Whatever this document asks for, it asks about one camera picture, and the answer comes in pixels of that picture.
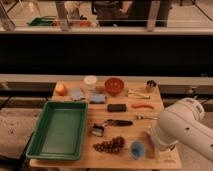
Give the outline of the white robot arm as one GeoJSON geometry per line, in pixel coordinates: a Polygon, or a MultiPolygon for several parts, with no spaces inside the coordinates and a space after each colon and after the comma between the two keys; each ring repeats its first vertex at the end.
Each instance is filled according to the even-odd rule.
{"type": "Polygon", "coordinates": [[[148,129],[151,143],[159,151],[166,151],[178,142],[197,151],[213,162],[213,129],[201,123],[205,111],[193,98],[183,98],[164,108],[157,121],[148,129]]]}

